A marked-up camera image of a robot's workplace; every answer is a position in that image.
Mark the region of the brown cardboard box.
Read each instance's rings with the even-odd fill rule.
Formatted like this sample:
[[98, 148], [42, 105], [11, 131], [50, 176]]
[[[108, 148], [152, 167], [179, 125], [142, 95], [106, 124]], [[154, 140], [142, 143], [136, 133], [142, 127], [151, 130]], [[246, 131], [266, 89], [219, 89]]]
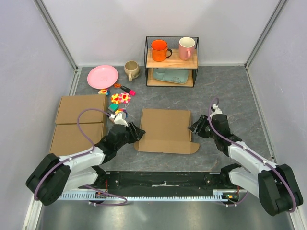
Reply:
[[190, 125], [188, 110], [143, 109], [141, 129], [145, 134], [134, 147], [139, 152], [194, 154], [200, 144], [192, 142]]

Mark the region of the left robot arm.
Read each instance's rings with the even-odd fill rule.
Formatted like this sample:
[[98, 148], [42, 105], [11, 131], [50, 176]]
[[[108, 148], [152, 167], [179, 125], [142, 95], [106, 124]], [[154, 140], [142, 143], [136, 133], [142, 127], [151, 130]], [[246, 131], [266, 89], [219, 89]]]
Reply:
[[125, 144], [135, 143], [146, 132], [133, 122], [115, 124], [109, 133], [91, 148], [67, 155], [51, 153], [44, 157], [25, 182], [34, 194], [34, 199], [45, 206], [51, 205], [62, 193], [80, 186], [92, 185], [101, 188], [105, 176], [100, 174], [100, 165], [110, 161]]

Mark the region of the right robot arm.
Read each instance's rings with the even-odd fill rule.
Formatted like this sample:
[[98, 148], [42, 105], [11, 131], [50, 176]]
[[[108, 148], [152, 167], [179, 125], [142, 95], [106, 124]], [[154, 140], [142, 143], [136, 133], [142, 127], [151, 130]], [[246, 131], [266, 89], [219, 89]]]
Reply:
[[240, 163], [230, 166], [220, 176], [224, 188], [238, 185], [257, 197], [271, 216], [293, 212], [304, 200], [292, 168], [278, 165], [251, 150], [245, 142], [232, 134], [224, 114], [202, 115], [189, 130], [202, 138], [212, 138], [219, 151]]

